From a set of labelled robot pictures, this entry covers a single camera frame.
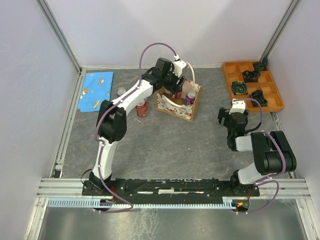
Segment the red soda can front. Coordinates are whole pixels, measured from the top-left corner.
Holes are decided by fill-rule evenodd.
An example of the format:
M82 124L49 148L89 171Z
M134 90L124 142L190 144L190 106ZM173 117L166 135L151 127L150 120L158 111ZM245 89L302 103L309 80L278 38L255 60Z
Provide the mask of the red soda can front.
M137 116L140 118L144 118L148 114L148 104L147 101L144 99L142 102L138 103L136 106L136 113Z

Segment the red soda can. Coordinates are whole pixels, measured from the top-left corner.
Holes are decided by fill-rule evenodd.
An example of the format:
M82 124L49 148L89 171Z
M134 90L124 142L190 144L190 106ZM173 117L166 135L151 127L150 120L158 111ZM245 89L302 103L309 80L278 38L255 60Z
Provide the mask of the red soda can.
M142 102L138 103L136 106L136 113L137 116L140 118L144 118L148 114L148 104L147 101L144 99Z
M182 91L179 91L177 93L171 92L170 95L173 99L180 99L182 97L182 93L183 93Z

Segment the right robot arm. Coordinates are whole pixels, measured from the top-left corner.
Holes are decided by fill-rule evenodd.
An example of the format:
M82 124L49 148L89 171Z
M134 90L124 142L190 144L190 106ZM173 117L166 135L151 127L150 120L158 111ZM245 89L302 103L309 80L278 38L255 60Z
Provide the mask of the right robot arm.
M249 111L232 111L221 107L217 119L227 129L227 146L233 152L252 152L253 163L235 170L229 181L220 181L215 190L225 196L257 197L259 184L272 177L292 172L297 160L283 131L247 130Z

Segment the red soda can back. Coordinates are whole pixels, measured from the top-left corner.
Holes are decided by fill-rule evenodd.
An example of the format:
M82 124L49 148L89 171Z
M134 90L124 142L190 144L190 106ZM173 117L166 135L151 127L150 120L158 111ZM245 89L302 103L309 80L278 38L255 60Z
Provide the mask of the red soda can back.
M182 93L183 93L182 91L179 91L177 93L171 92L170 95L173 99L180 99L182 97Z

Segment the purple Fanta can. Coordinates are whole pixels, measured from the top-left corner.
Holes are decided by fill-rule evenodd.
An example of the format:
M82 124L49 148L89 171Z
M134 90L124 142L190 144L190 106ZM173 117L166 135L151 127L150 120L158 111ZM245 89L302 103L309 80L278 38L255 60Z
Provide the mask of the purple Fanta can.
M185 96L185 104L193 105L197 97L197 92L194 90L190 90Z
M120 96L124 95L127 90L124 87L120 87L117 89L116 97L119 98Z

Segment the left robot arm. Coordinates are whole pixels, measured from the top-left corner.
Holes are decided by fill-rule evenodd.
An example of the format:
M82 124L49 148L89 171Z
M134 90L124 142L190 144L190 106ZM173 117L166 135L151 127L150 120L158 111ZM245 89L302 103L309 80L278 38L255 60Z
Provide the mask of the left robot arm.
M174 94L181 92L186 80L183 70L187 65L180 59L172 62L160 57L127 92L101 103L96 124L98 153L89 175L89 181L99 195L106 195L111 189L112 162L117 145L127 132L128 114L161 88Z

